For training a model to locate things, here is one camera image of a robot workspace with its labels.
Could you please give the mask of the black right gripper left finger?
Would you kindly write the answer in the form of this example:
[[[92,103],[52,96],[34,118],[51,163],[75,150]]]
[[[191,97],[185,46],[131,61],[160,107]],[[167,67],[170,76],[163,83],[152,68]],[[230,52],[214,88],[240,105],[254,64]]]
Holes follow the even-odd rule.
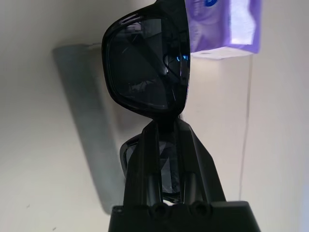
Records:
[[[126,174],[124,207],[161,202],[161,167],[157,123],[150,122],[140,135]]]

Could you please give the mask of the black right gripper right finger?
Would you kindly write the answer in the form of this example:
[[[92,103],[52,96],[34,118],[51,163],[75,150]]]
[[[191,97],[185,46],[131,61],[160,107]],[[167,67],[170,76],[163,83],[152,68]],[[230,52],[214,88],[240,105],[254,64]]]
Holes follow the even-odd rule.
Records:
[[[214,160],[191,126],[176,120],[174,132],[182,203],[225,202]]]

